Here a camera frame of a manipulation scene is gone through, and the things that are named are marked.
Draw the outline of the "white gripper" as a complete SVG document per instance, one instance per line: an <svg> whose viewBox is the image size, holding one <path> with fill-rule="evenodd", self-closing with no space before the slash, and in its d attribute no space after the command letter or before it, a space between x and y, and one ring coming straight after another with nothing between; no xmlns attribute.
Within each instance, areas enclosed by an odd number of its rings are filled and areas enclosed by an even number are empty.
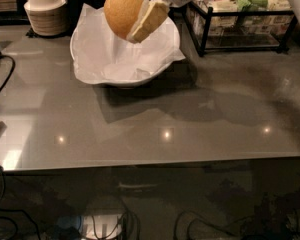
<svg viewBox="0 0 300 240"><path fill-rule="evenodd" d="M127 34L126 40L131 43L141 43L168 17L169 5L182 7L192 0L143 0L137 21Z"/></svg>

